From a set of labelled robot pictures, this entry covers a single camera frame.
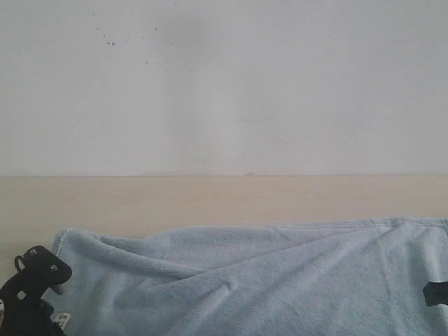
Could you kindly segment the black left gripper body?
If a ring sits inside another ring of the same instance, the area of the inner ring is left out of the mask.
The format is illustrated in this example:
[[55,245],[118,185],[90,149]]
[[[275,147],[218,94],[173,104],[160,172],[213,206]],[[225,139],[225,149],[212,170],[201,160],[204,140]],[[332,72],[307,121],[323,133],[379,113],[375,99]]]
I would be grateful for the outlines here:
[[52,320],[54,308],[45,300],[29,303],[26,300],[1,298],[1,335],[63,335]]

